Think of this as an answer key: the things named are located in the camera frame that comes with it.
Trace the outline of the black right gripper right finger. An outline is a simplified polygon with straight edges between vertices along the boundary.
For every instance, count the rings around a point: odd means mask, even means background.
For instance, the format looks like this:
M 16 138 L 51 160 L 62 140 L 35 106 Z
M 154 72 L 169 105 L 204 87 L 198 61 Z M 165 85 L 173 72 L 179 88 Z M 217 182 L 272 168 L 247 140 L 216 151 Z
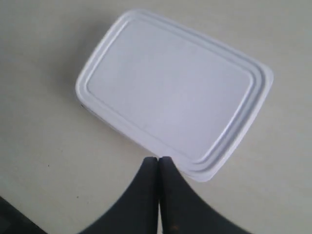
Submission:
M 191 188 L 170 157 L 158 161 L 164 234 L 247 234 L 210 207 Z

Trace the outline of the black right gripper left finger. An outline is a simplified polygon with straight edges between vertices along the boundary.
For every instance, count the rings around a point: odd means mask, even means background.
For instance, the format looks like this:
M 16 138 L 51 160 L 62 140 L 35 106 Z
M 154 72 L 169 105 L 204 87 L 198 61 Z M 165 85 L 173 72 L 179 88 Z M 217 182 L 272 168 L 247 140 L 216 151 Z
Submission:
M 156 234 L 158 229 L 158 160 L 144 158 L 116 203 L 82 234 Z

